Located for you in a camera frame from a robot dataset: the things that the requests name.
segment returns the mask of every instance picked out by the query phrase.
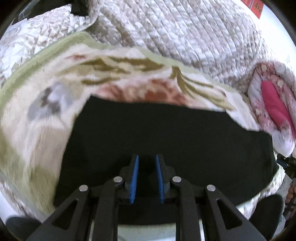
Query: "black cloth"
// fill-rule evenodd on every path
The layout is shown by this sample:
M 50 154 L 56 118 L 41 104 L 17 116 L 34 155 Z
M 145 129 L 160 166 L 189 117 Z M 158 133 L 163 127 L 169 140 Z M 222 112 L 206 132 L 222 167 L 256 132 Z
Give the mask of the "black cloth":
M 276 232 L 282 215 L 283 198 L 280 195 L 271 195 L 258 202 L 250 222 L 266 238 L 271 240 Z
M 88 9 L 86 6 L 86 0 L 40 0 L 32 7 L 28 16 L 26 18 L 33 18 L 37 15 L 44 14 L 47 11 L 53 10 L 55 8 L 72 4 L 71 13 L 78 16 L 87 16 Z
M 159 153 L 178 176 L 198 186 L 215 185 L 234 205 L 257 195 L 278 170 L 271 136 L 243 129 L 225 112 L 90 97 L 68 141 L 54 204 L 61 204 L 82 184 L 102 185 L 129 165 L 132 154 L 138 154 L 133 208 L 141 200 L 147 204 L 146 212 L 139 207 L 131 215 L 123 207 L 120 214 L 129 217 L 120 220 L 153 224 L 152 215 L 157 215 L 162 217 L 157 223 L 171 223 L 173 208 L 148 201 L 159 202 L 154 199 L 158 196 L 154 160 Z

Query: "fleece blanket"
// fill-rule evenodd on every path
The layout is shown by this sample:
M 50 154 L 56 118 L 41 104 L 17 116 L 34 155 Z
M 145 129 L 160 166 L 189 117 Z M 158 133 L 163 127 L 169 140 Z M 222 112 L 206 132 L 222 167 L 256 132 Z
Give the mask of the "fleece blanket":
M 273 92 L 266 92 L 268 83 Z M 274 149 L 284 156 L 290 156 L 295 148 L 295 96 L 295 76 L 286 65 L 268 62 L 256 66 L 248 97 L 261 128 L 272 136 Z
M 85 32 L 72 34 L 17 69 L 0 91 L 0 177 L 6 194 L 40 220 L 54 210 L 63 153 L 91 94 L 226 111 L 242 127 L 259 129 L 235 89 L 198 70 L 144 49 L 99 44 Z M 250 217 L 283 177 L 280 168 L 241 212 Z
M 19 66 L 62 37 L 86 29 L 98 42 L 142 47 L 246 93 L 255 65 L 272 60 L 253 13 L 235 0 L 87 0 L 12 26 L 0 41 L 0 87 Z

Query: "red label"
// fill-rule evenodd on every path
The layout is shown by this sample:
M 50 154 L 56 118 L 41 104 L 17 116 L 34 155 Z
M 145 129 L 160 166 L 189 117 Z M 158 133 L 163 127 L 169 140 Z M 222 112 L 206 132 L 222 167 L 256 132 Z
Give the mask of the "red label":
M 257 16 L 257 18 L 260 18 L 263 6 L 263 2 L 261 2 L 260 0 L 254 0 L 251 11 Z
M 251 8 L 253 0 L 241 0 L 248 8 Z

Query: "white quilted blanket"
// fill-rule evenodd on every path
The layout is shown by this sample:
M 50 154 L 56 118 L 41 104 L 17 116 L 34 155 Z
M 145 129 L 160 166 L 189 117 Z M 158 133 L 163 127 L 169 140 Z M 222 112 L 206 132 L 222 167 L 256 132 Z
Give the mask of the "white quilted blanket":
M 215 80 L 247 92 L 255 64 L 272 59 L 257 24 L 233 0 L 89 0 L 89 16 L 63 6 L 12 26 L 0 41 L 0 86 L 12 72 L 50 43 L 86 29 L 102 43 L 140 46 L 183 62 Z M 239 207 L 249 218 L 270 185 Z

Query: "floral blanket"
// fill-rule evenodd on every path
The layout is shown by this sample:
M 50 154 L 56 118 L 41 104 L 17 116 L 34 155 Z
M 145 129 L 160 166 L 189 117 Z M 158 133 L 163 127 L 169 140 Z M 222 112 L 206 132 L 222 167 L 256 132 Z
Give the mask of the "floral blanket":
M 261 83 L 271 81 L 280 100 L 289 111 L 292 124 L 284 122 L 279 128 L 265 108 L 262 97 Z M 248 90 L 248 97 L 261 128 L 273 138 L 274 149 L 290 156 L 295 148 L 293 133 L 296 126 L 296 82 L 293 72 L 279 62 L 258 64 Z
M 0 90 L 4 192 L 40 220 L 54 210 L 63 153 L 90 95 L 226 111 L 242 127 L 259 130 L 235 89 L 198 70 L 144 49 L 99 44 L 85 32 L 69 35 L 18 68 Z M 258 199 L 275 193 L 283 177 L 280 168 L 241 212 L 250 217 Z

